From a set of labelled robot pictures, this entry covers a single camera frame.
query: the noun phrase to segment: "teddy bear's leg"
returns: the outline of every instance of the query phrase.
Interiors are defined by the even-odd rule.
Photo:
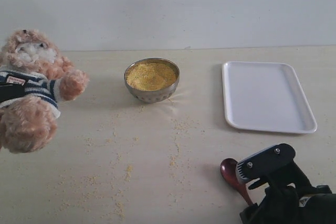
[[[86,73],[80,70],[74,70],[66,73],[61,79],[59,93],[63,100],[72,101],[85,91],[89,82]]]
[[[0,132],[4,134],[0,140],[11,153],[29,153],[46,146],[56,129],[50,104],[29,95],[4,110],[0,120]]]

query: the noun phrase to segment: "robotic arm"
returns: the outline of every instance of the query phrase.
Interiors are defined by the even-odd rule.
[[[262,150],[236,166],[248,189],[268,184],[262,202],[240,213],[243,224],[336,224],[336,195],[327,185],[313,187],[293,161],[295,150],[279,144]]]

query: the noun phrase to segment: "bowl rim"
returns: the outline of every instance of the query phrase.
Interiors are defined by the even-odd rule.
[[[146,60],[161,60],[161,61],[166,61],[166,62],[169,62],[170,64],[172,64],[172,65],[176,68],[176,70],[177,70],[177,71],[176,71],[176,72],[177,72],[176,81],[175,81],[173,84],[169,85],[168,87],[166,87],[166,88],[164,88],[164,89],[158,89],[158,90],[140,90],[140,89],[136,89],[136,88],[130,86],[130,85],[127,83],[127,79],[126,79],[126,73],[127,73],[127,71],[128,71],[131,67],[133,67],[134,65],[137,65],[137,64],[139,64],[139,63],[141,63],[141,62],[143,62],[143,61],[146,61]],[[127,88],[130,88],[130,89],[133,89],[133,90],[137,90],[137,91],[140,91],[140,92],[154,93],[154,92],[158,92],[158,91],[164,91],[164,90],[168,90],[169,88],[171,88],[172,86],[176,85],[176,84],[180,81],[180,69],[179,69],[179,67],[178,67],[174,62],[172,62],[172,61],[170,61],[170,60],[167,60],[167,59],[164,59],[164,58],[157,58],[157,57],[153,57],[153,58],[145,58],[145,59],[138,60],[138,61],[136,61],[136,62],[130,64],[130,65],[126,68],[126,70],[125,70],[125,72],[124,72],[124,81],[125,81],[125,85],[127,86]]]

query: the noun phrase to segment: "teddy bear's head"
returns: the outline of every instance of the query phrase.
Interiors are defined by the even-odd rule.
[[[72,68],[57,46],[38,30],[17,30],[0,52],[0,65],[24,72],[38,72],[48,79],[59,79]]]

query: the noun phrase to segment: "white wall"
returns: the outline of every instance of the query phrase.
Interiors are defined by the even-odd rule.
[[[0,37],[38,28],[62,50],[336,44],[335,0],[0,0]]]

